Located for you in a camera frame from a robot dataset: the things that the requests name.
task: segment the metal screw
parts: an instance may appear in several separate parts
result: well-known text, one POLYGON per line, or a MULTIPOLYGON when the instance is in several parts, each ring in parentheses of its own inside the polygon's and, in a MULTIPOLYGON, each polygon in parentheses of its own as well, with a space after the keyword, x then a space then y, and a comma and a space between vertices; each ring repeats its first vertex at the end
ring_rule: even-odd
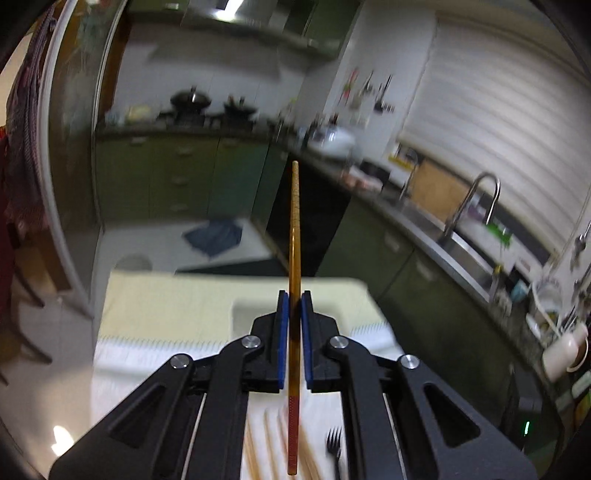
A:
POLYGON ((404 368, 414 370, 421 364, 421 361, 414 355, 403 355, 400 357, 400 363, 404 368))
POLYGON ((345 337, 337 335, 330 339, 330 344, 334 348, 345 348, 349 344, 349 341, 345 337))
POLYGON ((246 335, 242 337, 242 346, 244 348, 256 348, 261 344, 261 339, 256 335, 246 335))
POLYGON ((187 368, 189 363, 191 363, 191 359, 184 353, 178 353, 170 359, 170 364, 173 368, 187 368))

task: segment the kitchen counter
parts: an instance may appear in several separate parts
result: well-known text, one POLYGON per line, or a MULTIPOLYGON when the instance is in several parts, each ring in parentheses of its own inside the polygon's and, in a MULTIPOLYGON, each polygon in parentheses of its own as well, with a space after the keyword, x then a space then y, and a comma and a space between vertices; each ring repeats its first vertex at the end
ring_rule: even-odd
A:
POLYGON ((352 189, 342 182, 345 164, 339 161, 322 160, 313 152, 302 150, 292 142, 285 142, 284 148, 293 156, 314 167, 319 173, 331 179, 335 185, 362 200, 383 219, 394 225, 416 247, 427 254, 442 270, 467 292, 481 308, 488 312, 494 326, 507 338, 514 350, 536 372, 548 396, 554 401, 559 391, 545 375, 541 358, 543 348, 525 323, 525 310, 516 307, 512 315, 504 316, 497 308, 489 304, 489 294, 456 262, 422 230, 415 226, 395 205, 400 191, 395 187, 386 187, 382 193, 372 193, 360 189, 352 189))
POLYGON ((97 140, 113 140, 126 137, 149 137, 152 135, 191 135, 194 137, 231 137, 261 142, 271 141, 268 129, 245 131, 235 128, 209 128, 195 125, 169 125, 163 121, 133 125, 99 125, 95 131, 97 140))
POLYGON ((482 309, 490 318, 492 324, 507 339, 524 362, 537 374, 540 383, 548 397, 555 401, 561 389, 552 384, 546 377, 541 363, 543 349, 525 323, 525 310, 514 308, 510 317, 505 317, 496 308, 489 305, 489 294, 474 278, 436 241, 426 235, 416 226, 397 205, 396 200, 400 191, 394 186, 387 186, 381 193, 367 192, 353 189, 342 181, 345 164, 340 161, 322 159, 309 150, 303 150, 293 140, 281 139, 274 141, 268 131, 245 132, 232 129, 213 129, 205 127, 191 127, 184 125, 167 125, 163 122, 154 124, 137 124, 124 126, 100 126, 96 131, 97 139, 124 138, 129 136, 150 135, 195 135, 202 137, 233 137, 243 140, 270 142, 285 149, 293 157, 314 168, 323 177, 330 180, 339 189, 354 196, 370 206, 384 221, 390 223, 405 235, 418 249, 429 256, 443 271, 445 271, 482 309))

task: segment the range hood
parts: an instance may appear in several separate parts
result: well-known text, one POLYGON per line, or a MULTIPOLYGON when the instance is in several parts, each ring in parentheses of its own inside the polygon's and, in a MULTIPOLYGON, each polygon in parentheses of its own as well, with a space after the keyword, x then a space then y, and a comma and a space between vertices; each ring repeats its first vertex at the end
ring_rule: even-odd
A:
POLYGON ((320 44, 303 36, 316 3, 316 0, 191 0, 181 26, 255 37, 272 45, 283 44, 334 58, 340 43, 320 44))

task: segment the stove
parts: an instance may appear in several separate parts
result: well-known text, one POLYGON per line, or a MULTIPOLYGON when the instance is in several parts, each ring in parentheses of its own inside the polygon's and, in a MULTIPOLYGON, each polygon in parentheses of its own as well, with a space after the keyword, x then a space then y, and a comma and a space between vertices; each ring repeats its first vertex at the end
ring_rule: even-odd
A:
POLYGON ((164 119, 168 125, 179 125, 182 127, 205 127, 211 129, 229 129, 242 132, 252 132, 255 122, 228 116, 225 113, 204 115, 195 112, 161 112, 159 119, 164 119))

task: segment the tiled floor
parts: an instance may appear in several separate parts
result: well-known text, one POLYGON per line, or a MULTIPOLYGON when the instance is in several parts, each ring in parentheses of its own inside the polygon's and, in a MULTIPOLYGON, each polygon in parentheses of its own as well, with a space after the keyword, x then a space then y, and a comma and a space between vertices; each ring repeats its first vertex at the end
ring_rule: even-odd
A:
MULTIPOLYGON (((166 272, 269 258, 269 250, 250 222, 238 223, 243 227, 241 244, 213 260, 191 249, 181 237, 199 225, 196 222, 108 228, 95 259, 93 321, 62 302, 42 272, 43 266, 26 265, 25 274, 46 306, 32 306, 27 295, 15 286, 13 317, 24 333, 53 357, 53 363, 36 361, 18 347, 9 333, 0 333, 0 371, 10 382, 7 387, 0 385, 0 418, 25 457, 43 475, 47 476, 56 459, 51 448, 56 442, 54 428, 64 427, 77 440, 90 427, 93 345, 111 269, 131 254, 145 255, 153 270, 166 272)), ((22 252, 20 263, 38 264, 35 255, 22 252)))
MULTIPOLYGON (((64 427, 73 439, 90 427, 92 322, 63 304, 55 294, 42 294, 46 306, 33 306, 15 288, 13 321, 43 351, 53 357, 45 365, 22 348, 9 349, 0 369, 9 385, 0 385, 0 417, 25 457, 47 476, 56 455, 54 427, 64 427)), ((2 332, 2 345, 18 344, 2 332)))

